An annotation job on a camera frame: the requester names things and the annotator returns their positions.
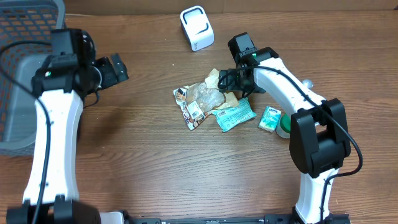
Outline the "teal wafer packet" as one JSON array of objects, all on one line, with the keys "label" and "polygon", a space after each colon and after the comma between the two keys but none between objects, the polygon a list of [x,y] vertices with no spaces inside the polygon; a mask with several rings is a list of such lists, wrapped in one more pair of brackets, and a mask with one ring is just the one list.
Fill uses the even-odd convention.
[{"label": "teal wafer packet", "polygon": [[236,107],[215,110],[213,114],[216,122],[220,126],[223,133],[228,132],[235,126],[254,119],[257,114],[253,112],[247,98],[240,99],[239,105]]}]

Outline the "teal tissue pack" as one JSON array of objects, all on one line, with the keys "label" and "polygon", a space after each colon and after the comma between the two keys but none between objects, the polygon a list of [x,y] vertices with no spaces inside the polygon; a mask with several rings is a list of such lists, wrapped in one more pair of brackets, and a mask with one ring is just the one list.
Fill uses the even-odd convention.
[{"label": "teal tissue pack", "polygon": [[281,111],[267,106],[262,114],[258,127],[273,133],[281,117]]}]

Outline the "brown snack bag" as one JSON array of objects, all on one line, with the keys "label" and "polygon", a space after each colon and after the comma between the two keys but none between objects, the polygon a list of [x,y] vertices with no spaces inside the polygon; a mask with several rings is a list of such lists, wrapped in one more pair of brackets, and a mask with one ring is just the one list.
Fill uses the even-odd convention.
[{"label": "brown snack bag", "polygon": [[214,111],[239,105],[234,93],[220,92],[217,86],[219,74],[220,71],[214,68],[202,82],[173,91],[189,130],[196,129]]}]

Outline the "green lidded jar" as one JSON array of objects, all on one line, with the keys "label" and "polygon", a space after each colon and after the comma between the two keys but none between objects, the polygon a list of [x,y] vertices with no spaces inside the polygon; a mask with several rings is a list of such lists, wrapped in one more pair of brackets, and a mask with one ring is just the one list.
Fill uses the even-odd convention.
[{"label": "green lidded jar", "polygon": [[284,114],[283,116],[280,117],[280,120],[277,123],[277,127],[275,129],[276,133],[284,139],[289,139],[291,132],[290,124],[291,124],[290,117],[287,114]]}]

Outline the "yellow dish soap bottle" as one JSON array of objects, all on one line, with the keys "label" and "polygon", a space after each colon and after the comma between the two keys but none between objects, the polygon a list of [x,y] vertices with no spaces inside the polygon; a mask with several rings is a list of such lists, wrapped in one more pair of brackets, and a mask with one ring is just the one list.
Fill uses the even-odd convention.
[{"label": "yellow dish soap bottle", "polygon": [[313,83],[312,83],[312,81],[309,80],[309,79],[304,79],[304,80],[302,81],[302,84],[303,84],[303,86],[305,86],[305,87],[308,88],[308,89],[313,88]]}]

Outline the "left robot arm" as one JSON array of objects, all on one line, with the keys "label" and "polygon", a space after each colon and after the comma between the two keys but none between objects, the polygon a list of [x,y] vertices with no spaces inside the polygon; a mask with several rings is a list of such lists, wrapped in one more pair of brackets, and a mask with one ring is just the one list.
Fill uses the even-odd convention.
[{"label": "left robot arm", "polygon": [[130,223],[127,212],[100,212],[79,200],[76,143],[85,97],[128,79],[118,54],[95,57],[95,44],[81,29],[51,31],[52,53],[31,79],[32,88],[1,75],[35,100],[34,160],[22,205],[9,208],[7,223]]}]

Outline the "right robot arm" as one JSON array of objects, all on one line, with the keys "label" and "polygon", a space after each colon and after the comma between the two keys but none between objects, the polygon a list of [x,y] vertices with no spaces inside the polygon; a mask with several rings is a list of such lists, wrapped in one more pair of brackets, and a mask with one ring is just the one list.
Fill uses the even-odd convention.
[{"label": "right robot arm", "polygon": [[332,176],[351,153],[342,102],[314,93],[272,48],[256,48],[246,32],[228,47],[236,68],[220,72],[218,88],[241,91],[244,98],[267,92],[290,117],[289,151],[300,171],[300,193],[291,215],[266,215],[265,223],[349,223],[348,215],[328,208]]}]

